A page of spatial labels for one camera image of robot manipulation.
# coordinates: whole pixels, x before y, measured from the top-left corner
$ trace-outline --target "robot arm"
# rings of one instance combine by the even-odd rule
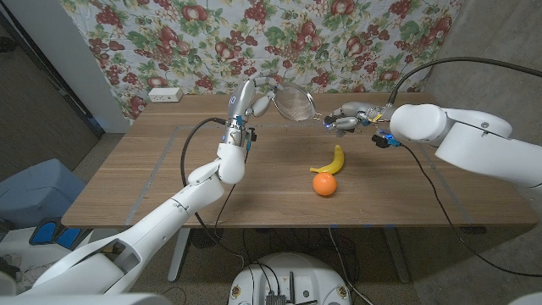
[[[247,131],[245,123],[251,114],[262,115],[267,110],[266,99],[268,104],[273,95],[268,93],[263,99],[253,103],[252,107],[250,103],[257,86],[269,84],[281,90],[280,84],[267,77],[273,73],[276,72],[262,72],[245,81],[231,97],[224,142],[218,145],[218,158],[194,170],[188,177],[188,186],[128,230],[89,243],[60,259],[38,279],[32,289],[22,295],[127,292],[158,249],[194,213],[222,197],[224,194],[222,182],[235,184],[243,178],[244,142],[247,141],[248,149],[250,141],[255,140],[253,130]],[[113,245],[120,246],[124,250],[111,261],[102,254],[102,250]]]
[[[431,104],[393,108],[352,102],[324,122],[339,135],[373,124],[384,141],[429,144],[438,148],[438,158],[461,169],[542,192],[542,147],[510,139],[510,124],[492,114]]]

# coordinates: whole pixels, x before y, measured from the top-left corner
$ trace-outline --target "power outlet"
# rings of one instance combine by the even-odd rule
[[[155,103],[178,102],[183,97],[183,91],[180,88],[152,88],[149,97]]]

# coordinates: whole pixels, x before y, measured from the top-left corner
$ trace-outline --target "floral fabric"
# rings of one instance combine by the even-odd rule
[[[389,92],[433,60],[462,0],[59,0],[133,121],[153,87],[230,94],[243,78]],[[428,71],[401,88],[418,91]]]

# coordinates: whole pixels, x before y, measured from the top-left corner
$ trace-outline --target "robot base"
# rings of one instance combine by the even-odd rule
[[[258,262],[262,265],[261,268],[257,263],[253,263],[249,266],[250,269],[245,267],[235,277],[228,304],[344,305],[351,303],[348,289],[340,275],[316,258],[302,253],[282,252],[269,254],[258,259]],[[270,269],[277,274],[280,296],[277,296],[277,280]]]

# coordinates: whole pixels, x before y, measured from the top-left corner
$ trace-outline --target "gray wall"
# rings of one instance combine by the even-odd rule
[[[106,132],[130,126],[88,46],[58,0],[4,0]]]
[[[467,0],[439,58],[476,56],[542,69],[542,2]],[[433,67],[424,89],[442,107],[485,111],[507,120],[512,137],[542,145],[542,79],[486,64]]]

